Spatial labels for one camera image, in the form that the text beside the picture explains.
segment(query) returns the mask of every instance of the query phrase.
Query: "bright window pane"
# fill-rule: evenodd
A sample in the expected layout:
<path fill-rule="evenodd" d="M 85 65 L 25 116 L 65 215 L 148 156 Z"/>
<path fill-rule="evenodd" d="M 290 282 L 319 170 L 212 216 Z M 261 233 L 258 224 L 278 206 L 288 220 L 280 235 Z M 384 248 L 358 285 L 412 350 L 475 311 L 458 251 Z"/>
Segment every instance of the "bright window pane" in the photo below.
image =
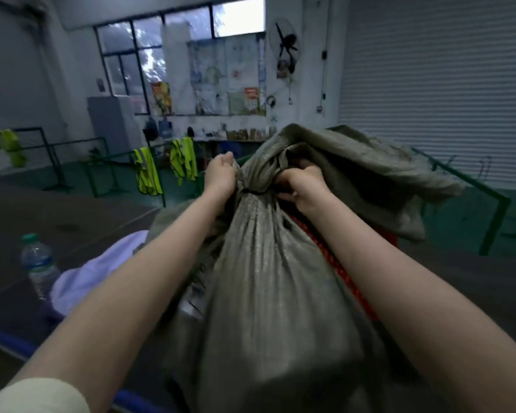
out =
<path fill-rule="evenodd" d="M 163 55 L 162 48 L 144 49 L 140 51 L 141 69 L 144 72 L 144 83 L 147 91 L 147 100 L 149 107 L 157 114 L 161 114 L 158 108 L 153 89 L 152 82 L 167 82 L 166 81 L 166 62 Z"/>
<path fill-rule="evenodd" d="M 207 7 L 201 9 L 181 11 L 179 13 L 165 14 L 165 23 L 189 23 L 191 40 L 212 39 L 210 29 L 210 13 Z"/>
<path fill-rule="evenodd" d="M 134 20 L 134 31 L 136 32 L 138 47 L 146 48 L 162 45 L 161 26 L 162 20 L 160 17 Z"/>
<path fill-rule="evenodd" d="M 98 27 L 99 40 L 103 53 L 118 52 L 134 48 L 130 23 L 124 21 L 112 25 Z"/>
<path fill-rule="evenodd" d="M 105 66 L 107 67 L 107 74 L 111 81 L 111 89 L 113 95 L 125 96 L 126 87 L 124 86 L 124 80 L 122 78 L 122 72 L 120 71 L 120 62 L 118 56 L 105 57 Z"/>
<path fill-rule="evenodd" d="M 135 113 L 147 113 L 144 88 L 141 86 L 138 60 L 135 54 L 121 55 L 120 60 L 124 69 L 124 78 L 128 86 L 128 95 L 132 99 Z"/>
<path fill-rule="evenodd" d="M 264 32 L 265 0 L 241 0 L 212 7 L 216 37 Z"/>

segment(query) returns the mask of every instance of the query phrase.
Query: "purple cloth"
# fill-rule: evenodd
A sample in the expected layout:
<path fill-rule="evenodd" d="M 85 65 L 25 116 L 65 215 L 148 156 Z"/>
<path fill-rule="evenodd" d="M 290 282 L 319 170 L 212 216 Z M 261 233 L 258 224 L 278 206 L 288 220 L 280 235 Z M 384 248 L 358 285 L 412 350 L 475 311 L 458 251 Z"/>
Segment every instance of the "purple cloth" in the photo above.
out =
<path fill-rule="evenodd" d="M 132 256 L 134 249 L 145 242 L 147 233 L 148 230 L 141 230 L 125 236 L 82 267 L 62 273 L 50 292 L 53 308 L 67 316 L 92 289 Z"/>

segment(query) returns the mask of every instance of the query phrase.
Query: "green bottle cap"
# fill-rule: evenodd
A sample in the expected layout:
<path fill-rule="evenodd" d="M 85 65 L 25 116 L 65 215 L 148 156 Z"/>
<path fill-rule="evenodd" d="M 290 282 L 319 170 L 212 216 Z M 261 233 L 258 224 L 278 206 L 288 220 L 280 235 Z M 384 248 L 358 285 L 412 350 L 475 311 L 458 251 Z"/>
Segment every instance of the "green bottle cap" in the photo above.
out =
<path fill-rule="evenodd" d="M 22 239 L 23 243 L 38 242 L 38 235 L 36 233 L 28 233 L 27 235 L 23 235 Z"/>

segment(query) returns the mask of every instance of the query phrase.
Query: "roller shutter door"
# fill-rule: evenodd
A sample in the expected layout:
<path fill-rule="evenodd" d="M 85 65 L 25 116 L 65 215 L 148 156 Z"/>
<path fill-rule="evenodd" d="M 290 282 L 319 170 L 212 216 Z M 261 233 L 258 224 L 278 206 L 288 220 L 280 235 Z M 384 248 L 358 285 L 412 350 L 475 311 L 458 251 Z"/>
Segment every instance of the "roller shutter door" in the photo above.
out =
<path fill-rule="evenodd" d="M 516 188 L 516 0 L 351 0 L 339 123 Z"/>

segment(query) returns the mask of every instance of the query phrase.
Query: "pale yellow sleeve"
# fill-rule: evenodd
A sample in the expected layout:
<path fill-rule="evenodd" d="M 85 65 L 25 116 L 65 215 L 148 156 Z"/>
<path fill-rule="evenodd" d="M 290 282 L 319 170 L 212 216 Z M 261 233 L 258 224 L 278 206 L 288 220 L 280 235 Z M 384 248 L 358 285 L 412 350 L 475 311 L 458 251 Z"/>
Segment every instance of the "pale yellow sleeve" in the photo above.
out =
<path fill-rule="evenodd" d="M 0 391 L 0 413 L 90 413 L 71 384 L 54 378 L 28 378 Z"/>

